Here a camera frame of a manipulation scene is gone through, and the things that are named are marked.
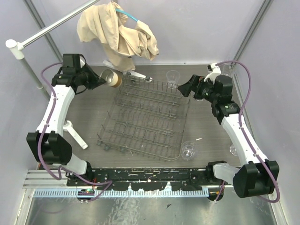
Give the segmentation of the beige brown travel cup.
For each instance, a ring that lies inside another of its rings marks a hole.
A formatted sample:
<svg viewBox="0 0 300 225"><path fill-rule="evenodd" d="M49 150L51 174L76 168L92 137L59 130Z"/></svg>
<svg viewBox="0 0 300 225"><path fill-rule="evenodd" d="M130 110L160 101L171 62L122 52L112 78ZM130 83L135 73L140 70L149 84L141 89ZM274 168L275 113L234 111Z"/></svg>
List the beige brown travel cup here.
<svg viewBox="0 0 300 225"><path fill-rule="evenodd" d="M105 84L109 87L117 88L122 84L122 77L111 69L104 70L100 77L106 81Z"/></svg>

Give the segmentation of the clear tumbler from corner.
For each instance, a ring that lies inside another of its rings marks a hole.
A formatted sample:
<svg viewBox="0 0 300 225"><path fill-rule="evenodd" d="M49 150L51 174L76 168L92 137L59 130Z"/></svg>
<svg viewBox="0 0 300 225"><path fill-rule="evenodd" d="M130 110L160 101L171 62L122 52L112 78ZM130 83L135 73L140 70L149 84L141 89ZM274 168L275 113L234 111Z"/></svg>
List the clear tumbler from corner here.
<svg viewBox="0 0 300 225"><path fill-rule="evenodd" d="M234 73L233 65L231 63L222 64L219 66L221 69L221 75L232 77Z"/></svg>

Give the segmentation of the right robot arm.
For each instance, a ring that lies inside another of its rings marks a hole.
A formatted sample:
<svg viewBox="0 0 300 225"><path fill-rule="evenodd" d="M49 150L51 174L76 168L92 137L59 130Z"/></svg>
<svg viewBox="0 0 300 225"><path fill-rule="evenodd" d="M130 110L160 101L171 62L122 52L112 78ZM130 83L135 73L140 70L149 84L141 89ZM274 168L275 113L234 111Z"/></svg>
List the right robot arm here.
<svg viewBox="0 0 300 225"><path fill-rule="evenodd" d="M193 92L194 99L204 99L211 103L212 114L230 137L240 160L240 168L225 161L209 162L205 168L208 183L215 185L222 180L233 185L239 198L269 195L273 192L279 194L279 165L262 153L251 136L239 105L232 100L232 79L219 75L215 81L211 81L193 75L177 89L184 97Z"/></svg>

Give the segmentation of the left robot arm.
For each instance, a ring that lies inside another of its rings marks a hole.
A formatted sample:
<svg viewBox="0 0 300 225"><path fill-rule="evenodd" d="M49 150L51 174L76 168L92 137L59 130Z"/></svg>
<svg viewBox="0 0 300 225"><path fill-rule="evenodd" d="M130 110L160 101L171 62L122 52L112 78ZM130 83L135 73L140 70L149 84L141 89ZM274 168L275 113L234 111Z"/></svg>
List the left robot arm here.
<svg viewBox="0 0 300 225"><path fill-rule="evenodd" d="M82 185L88 186L94 180L91 165L73 153L63 133L69 132L82 149L88 144L74 130L72 122L66 120L66 115L78 87L93 90L106 81L91 69L82 54L69 53L63 55L58 73L46 84L51 89L49 104L41 123L35 132L27 134L26 141L34 158L55 179L61 176L54 175L49 168L51 165L72 173Z"/></svg>

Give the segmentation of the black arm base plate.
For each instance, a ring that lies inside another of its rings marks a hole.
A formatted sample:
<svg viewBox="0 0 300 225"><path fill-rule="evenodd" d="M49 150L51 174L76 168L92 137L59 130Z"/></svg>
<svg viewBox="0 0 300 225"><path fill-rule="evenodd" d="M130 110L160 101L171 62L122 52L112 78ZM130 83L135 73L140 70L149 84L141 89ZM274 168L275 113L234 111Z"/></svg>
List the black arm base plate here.
<svg viewBox="0 0 300 225"><path fill-rule="evenodd" d="M108 190L114 191L162 191L169 184L172 191L202 190L204 186L221 186L218 179L209 180L204 168L98 168L92 171L92 182L101 183L103 190L111 181Z"/></svg>

